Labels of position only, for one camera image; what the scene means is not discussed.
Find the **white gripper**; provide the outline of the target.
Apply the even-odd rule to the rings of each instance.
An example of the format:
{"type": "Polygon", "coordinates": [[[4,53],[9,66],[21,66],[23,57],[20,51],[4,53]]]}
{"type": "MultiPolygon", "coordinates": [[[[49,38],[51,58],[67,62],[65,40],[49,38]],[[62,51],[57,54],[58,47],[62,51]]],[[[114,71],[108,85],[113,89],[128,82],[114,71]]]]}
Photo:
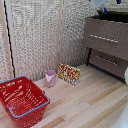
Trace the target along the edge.
{"type": "MultiPolygon", "coordinates": [[[[103,4],[107,2],[108,0],[93,0],[95,9],[103,8],[103,4]]],[[[121,4],[121,0],[116,0],[117,4],[121,4]]],[[[103,14],[107,14],[107,9],[103,8],[103,14]]]]}

